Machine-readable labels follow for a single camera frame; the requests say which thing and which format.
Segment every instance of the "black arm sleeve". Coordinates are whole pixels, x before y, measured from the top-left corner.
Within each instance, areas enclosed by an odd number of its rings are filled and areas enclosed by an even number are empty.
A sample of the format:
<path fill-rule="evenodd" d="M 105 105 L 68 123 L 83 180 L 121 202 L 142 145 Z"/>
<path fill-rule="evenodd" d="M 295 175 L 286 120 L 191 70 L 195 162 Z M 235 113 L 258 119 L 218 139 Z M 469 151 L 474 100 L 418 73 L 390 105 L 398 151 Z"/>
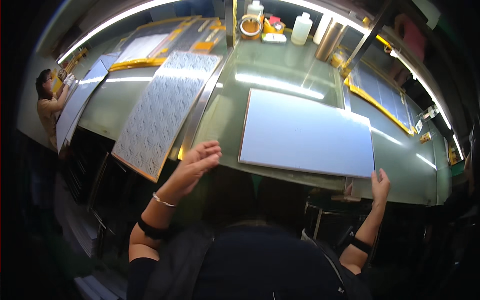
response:
<path fill-rule="evenodd" d="M 127 300 L 142 300 L 147 288 L 150 274 L 155 268 L 156 260 L 140 257 L 132 260 L 128 267 Z"/>

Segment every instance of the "dark hair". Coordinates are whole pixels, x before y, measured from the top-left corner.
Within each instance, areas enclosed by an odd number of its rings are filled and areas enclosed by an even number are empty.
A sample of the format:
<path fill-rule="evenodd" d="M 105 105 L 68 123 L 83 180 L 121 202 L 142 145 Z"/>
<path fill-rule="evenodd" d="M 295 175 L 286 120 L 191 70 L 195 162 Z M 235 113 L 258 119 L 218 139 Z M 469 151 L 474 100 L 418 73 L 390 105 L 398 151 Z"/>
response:
<path fill-rule="evenodd" d="M 40 75 L 36 79 L 35 88 L 38 94 L 38 100 L 41 100 L 41 99 L 51 100 L 53 98 L 52 91 L 46 91 L 45 88 L 43 87 L 43 83 L 47 82 L 47 80 L 51 76 L 50 74 L 51 74 L 50 69 L 43 70 L 42 72 L 40 72 Z"/>

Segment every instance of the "hand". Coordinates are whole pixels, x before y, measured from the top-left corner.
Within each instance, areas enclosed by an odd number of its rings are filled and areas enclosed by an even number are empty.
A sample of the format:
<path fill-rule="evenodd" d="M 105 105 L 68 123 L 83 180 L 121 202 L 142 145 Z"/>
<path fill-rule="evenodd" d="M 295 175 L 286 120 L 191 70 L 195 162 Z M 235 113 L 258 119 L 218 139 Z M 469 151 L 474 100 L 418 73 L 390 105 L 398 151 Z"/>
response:
<path fill-rule="evenodd" d="M 70 74 L 70 76 L 66 79 L 65 85 L 72 86 L 74 81 L 75 76 L 73 74 Z"/>
<path fill-rule="evenodd" d="M 200 177 L 218 165 L 218 160 L 222 156 L 221 150 L 217 141 L 203 142 L 195 146 L 183 156 L 183 160 L 157 191 L 157 195 L 160 198 L 164 196 L 167 202 L 172 203 L 189 194 Z"/>
<path fill-rule="evenodd" d="M 383 169 L 380 169 L 380 181 L 377 179 L 377 173 L 372 172 L 372 195 L 374 205 L 385 205 L 387 202 L 388 190 L 390 189 L 390 180 Z"/>
<path fill-rule="evenodd" d="M 67 81 L 70 79 L 71 76 L 73 76 L 73 73 L 69 73 L 67 76 L 65 76 L 65 79 L 63 80 L 63 84 L 67 84 Z"/>

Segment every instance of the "fluorescent light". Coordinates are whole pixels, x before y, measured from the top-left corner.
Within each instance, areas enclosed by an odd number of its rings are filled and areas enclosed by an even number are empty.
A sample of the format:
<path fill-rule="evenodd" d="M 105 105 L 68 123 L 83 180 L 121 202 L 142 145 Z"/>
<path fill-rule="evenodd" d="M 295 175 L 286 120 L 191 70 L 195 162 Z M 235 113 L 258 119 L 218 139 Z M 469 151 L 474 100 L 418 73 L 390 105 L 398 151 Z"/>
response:
<path fill-rule="evenodd" d="M 458 143 L 458 140 L 456 139 L 455 135 L 453 135 L 453 140 L 455 141 L 456 148 L 458 149 L 458 152 L 460 153 L 460 158 L 463 160 L 462 148 L 460 148 L 460 144 Z"/>
<path fill-rule="evenodd" d="M 398 57 L 397 51 L 392 48 L 392 50 L 390 51 L 390 56 L 393 56 L 393 57 L 397 58 Z"/>
<path fill-rule="evenodd" d="M 171 2 L 175 2 L 175 1 L 178 1 L 178 0 L 153 0 L 153 1 L 141 4 L 139 6 L 136 6 L 134 8 L 131 8 L 131 9 L 127 10 L 126 12 L 122 12 L 121 14 L 111 18 L 110 20 L 107 20 L 106 22 L 100 24 L 94 30 L 90 31 L 86 36 L 84 36 L 75 45 L 73 45 L 73 47 L 68 49 L 68 51 L 65 52 L 65 54 L 62 57 L 60 57 L 60 59 L 57 61 L 57 63 L 61 63 L 62 61 L 64 61 L 75 49 L 80 47 L 83 43 L 88 41 L 91 37 L 93 37 L 94 35 L 96 35 L 100 31 L 102 31 L 103 29 L 109 27 L 110 25 L 112 25 L 112 24 L 114 24 L 114 23 L 116 23 L 116 22 L 118 22 L 122 19 L 125 19 L 126 17 L 129 17 L 133 14 L 136 14 L 138 12 L 142 12 L 142 11 L 150 9 L 152 7 L 159 6 L 159 5 L 162 5 L 162 4 L 171 3 Z"/>
<path fill-rule="evenodd" d="M 390 135 L 386 134 L 386 133 L 383 132 L 383 131 L 380 131 L 380 130 L 376 129 L 375 127 L 370 126 L 370 130 L 373 131 L 373 132 L 375 132 L 375 133 L 377 133 L 377 134 L 379 134 L 380 136 L 384 137 L 385 139 L 391 141 L 392 143 L 395 143 L 395 144 L 397 144 L 397 145 L 402 145 L 402 143 L 401 143 L 399 140 L 394 139 L 394 138 L 391 137 Z"/>
<path fill-rule="evenodd" d="M 125 81 L 151 81 L 153 77 L 123 77 L 123 78 L 108 78 L 106 82 L 125 82 Z"/>
<path fill-rule="evenodd" d="M 279 81 L 276 79 L 264 78 L 260 76 L 252 76 L 247 74 L 235 74 L 235 80 L 247 82 L 251 84 L 260 84 L 275 87 L 282 90 L 291 91 L 294 93 L 304 94 L 317 99 L 323 99 L 324 95 L 318 92 L 307 90 L 306 88 L 297 85 L 289 84 L 288 82 Z"/>
<path fill-rule="evenodd" d="M 404 66 L 412 73 L 413 79 L 417 79 L 419 83 L 423 86 L 425 91 L 427 91 L 427 94 L 432 98 L 432 101 L 437 105 L 438 110 L 440 111 L 440 114 L 442 115 L 442 118 L 445 121 L 445 124 L 447 125 L 448 129 L 452 129 L 452 125 L 450 125 L 450 122 L 447 119 L 447 116 L 444 113 L 444 109 L 438 102 L 437 97 L 435 96 L 435 93 L 432 91 L 432 89 L 428 86 L 428 84 L 425 82 L 423 77 L 419 76 L 414 70 L 413 67 L 410 65 L 409 62 L 407 62 L 405 59 L 403 59 L 403 56 L 398 53 L 398 60 L 401 61 Z"/>
<path fill-rule="evenodd" d="M 432 164 L 430 161 L 428 161 L 426 158 L 424 158 L 423 156 L 421 156 L 420 154 L 417 153 L 417 157 L 420 158 L 421 160 L 423 160 L 425 163 L 427 163 L 427 165 L 429 165 L 430 167 L 434 168 L 435 170 L 437 170 L 437 166 Z"/>
<path fill-rule="evenodd" d="M 351 19 L 349 19 L 345 16 L 342 16 L 342 15 L 340 15 L 340 14 L 334 12 L 334 11 L 331 11 L 331 10 L 325 8 L 325 7 L 322 7 L 320 5 L 313 4 L 313 3 L 310 3 L 310 2 L 304 1 L 304 0 L 281 0 L 281 1 L 296 4 L 296 5 L 299 5 L 299 6 L 303 6 L 305 8 L 309 8 L 313 11 L 321 12 L 323 14 L 326 14 L 326 15 L 332 17 L 335 20 L 335 22 L 341 23 L 343 25 L 348 25 L 348 26 L 360 31 L 364 35 L 370 33 L 370 30 L 368 28 L 364 28 L 362 25 L 354 22 L 353 20 L 351 20 Z"/>
<path fill-rule="evenodd" d="M 86 79 L 86 80 L 80 80 L 78 82 L 78 84 L 90 84 L 92 82 L 100 82 L 103 80 L 105 76 L 101 76 L 101 77 L 94 77 L 94 78 L 90 78 L 90 79 Z"/>

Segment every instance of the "glass surface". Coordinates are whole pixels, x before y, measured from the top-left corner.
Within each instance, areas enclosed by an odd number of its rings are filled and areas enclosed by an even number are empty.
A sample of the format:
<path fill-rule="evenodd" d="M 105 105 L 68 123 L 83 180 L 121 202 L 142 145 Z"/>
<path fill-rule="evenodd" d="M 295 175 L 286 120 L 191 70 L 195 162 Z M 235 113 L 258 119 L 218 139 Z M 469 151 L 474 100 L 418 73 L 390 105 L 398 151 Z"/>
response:
<path fill-rule="evenodd" d="M 317 45 L 263 44 L 240 40 L 220 75 L 193 144 L 219 140 L 220 164 L 249 173 L 342 191 L 345 178 L 239 164 L 238 155 L 250 88 L 259 88 L 343 108 L 338 70 L 314 56 Z"/>
<path fill-rule="evenodd" d="M 90 97 L 78 125 L 116 141 L 140 94 L 150 82 L 148 78 L 157 69 L 135 68 L 108 73 Z"/>
<path fill-rule="evenodd" d="M 421 109 L 407 97 L 414 114 Z M 383 168 L 390 179 L 388 200 L 410 204 L 435 205 L 437 200 L 436 170 L 419 156 L 435 165 L 433 143 L 420 143 L 420 136 L 429 131 L 424 126 L 420 134 L 408 135 L 370 103 L 350 94 L 352 112 L 370 119 L 372 126 L 375 169 Z M 352 195 L 372 198 L 370 180 L 354 179 Z"/>
<path fill-rule="evenodd" d="M 437 205 L 443 205 L 452 192 L 452 170 L 448 164 L 448 153 L 445 147 L 444 137 L 432 121 L 428 121 L 427 123 L 430 127 L 430 133 L 432 134 L 432 140 L 427 143 L 433 144 L 435 164 L 437 166 Z"/>

